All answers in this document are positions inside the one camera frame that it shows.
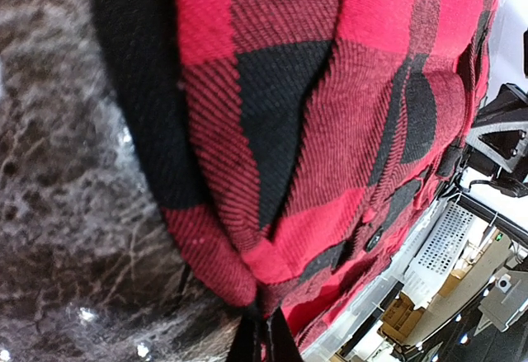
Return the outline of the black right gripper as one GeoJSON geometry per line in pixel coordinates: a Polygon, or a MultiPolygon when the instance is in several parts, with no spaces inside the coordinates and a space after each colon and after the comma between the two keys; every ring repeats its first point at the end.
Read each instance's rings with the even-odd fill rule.
{"type": "Polygon", "coordinates": [[[467,144],[507,172],[527,156],[527,94],[502,84],[497,97],[478,112],[467,144]]]}

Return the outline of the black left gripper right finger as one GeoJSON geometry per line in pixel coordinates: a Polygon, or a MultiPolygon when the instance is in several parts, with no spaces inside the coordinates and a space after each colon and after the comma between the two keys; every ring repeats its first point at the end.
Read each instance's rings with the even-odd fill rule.
{"type": "Polygon", "coordinates": [[[266,321],[266,361],[303,362],[299,348],[285,320],[284,313],[278,308],[266,321]]]}

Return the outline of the red black plaid shirt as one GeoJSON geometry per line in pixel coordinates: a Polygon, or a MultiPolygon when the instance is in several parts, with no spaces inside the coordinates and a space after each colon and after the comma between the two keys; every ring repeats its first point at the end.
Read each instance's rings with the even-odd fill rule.
{"type": "Polygon", "coordinates": [[[498,0],[92,0],[167,229],[225,302],[299,348],[449,178],[498,0]]]}

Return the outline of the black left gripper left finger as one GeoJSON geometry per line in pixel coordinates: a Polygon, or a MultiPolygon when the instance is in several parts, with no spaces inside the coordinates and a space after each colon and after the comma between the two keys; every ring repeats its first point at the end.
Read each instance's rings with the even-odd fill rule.
{"type": "Polygon", "coordinates": [[[262,323],[262,314],[256,303],[244,309],[226,362],[260,362],[262,360],[262,323]]]}

